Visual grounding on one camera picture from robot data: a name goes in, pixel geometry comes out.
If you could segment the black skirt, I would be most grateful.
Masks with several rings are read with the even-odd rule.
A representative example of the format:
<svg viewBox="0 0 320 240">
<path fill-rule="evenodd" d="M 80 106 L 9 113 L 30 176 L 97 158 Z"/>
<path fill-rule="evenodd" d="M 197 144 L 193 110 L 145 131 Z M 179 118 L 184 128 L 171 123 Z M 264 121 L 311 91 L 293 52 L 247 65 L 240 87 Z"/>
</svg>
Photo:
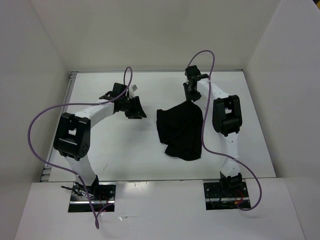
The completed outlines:
<svg viewBox="0 0 320 240">
<path fill-rule="evenodd" d="M 202 110 L 192 101 L 184 101 L 168 110 L 156 111 L 159 141 L 167 145 L 164 153 L 184 161 L 195 161 L 202 154 Z"/>
</svg>

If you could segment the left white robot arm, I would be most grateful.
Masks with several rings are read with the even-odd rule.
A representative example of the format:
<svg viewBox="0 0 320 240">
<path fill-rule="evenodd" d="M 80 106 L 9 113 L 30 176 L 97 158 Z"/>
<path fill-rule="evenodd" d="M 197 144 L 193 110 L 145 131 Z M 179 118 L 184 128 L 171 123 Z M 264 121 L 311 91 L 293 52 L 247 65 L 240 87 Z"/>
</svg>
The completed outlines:
<svg viewBox="0 0 320 240">
<path fill-rule="evenodd" d="M 100 193 L 99 178 L 88 157 L 91 129 L 117 112 L 123 112 L 128 119 L 146 118 L 140 98 L 135 96 L 136 90 L 136 85 L 115 83 L 97 104 L 76 113 L 64 112 L 60 116 L 53 147 L 75 174 L 75 192 L 82 193 L 88 200 L 96 199 Z"/>
</svg>

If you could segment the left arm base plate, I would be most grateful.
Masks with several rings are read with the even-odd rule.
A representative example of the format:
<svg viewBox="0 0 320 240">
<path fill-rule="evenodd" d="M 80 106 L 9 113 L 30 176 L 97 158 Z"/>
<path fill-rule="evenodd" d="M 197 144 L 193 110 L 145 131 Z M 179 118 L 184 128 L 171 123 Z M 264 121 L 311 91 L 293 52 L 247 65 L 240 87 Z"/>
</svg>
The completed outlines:
<svg viewBox="0 0 320 240">
<path fill-rule="evenodd" d="M 68 207 L 69 213 L 88 213 L 92 211 L 85 191 L 80 189 L 76 183 L 73 184 L 72 188 L 65 187 L 65 189 L 71 191 Z M 97 194 L 93 196 L 90 193 L 89 196 L 96 213 L 99 211 L 101 213 L 115 211 L 115 182 L 100 182 Z"/>
</svg>

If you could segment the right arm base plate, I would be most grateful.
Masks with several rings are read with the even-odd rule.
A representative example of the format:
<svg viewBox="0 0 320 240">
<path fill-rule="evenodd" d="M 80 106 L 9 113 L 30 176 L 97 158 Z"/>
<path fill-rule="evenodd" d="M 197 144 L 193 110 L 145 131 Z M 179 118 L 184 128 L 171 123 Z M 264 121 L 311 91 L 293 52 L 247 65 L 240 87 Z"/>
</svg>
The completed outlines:
<svg viewBox="0 0 320 240">
<path fill-rule="evenodd" d="M 205 206 L 207 211 L 232 210 L 239 205 L 242 209 L 250 209 L 251 203 L 247 184 L 243 181 L 235 190 L 223 190 L 218 180 L 203 182 Z"/>
</svg>

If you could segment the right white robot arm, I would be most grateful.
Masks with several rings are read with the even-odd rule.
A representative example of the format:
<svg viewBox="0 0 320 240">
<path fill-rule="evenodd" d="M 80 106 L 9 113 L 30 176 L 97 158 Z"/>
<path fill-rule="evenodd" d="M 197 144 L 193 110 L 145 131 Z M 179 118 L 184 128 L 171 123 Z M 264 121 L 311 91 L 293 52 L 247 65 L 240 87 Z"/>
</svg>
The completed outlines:
<svg viewBox="0 0 320 240">
<path fill-rule="evenodd" d="M 220 139 L 221 153 L 225 161 L 220 169 L 219 191 L 229 197 L 242 184 L 242 174 L 236 160 L 238 154 L 238 136 L 243 124 L 240 98 L 230 95 L 209 80 L 208 74 L 202 74 L 196 65 L 185 69 L 186 82 L 183 83 L 186 100 L 198 101 L 207 98 L 205 116 L 212 106 L 212 126 Z"/>
</svg>

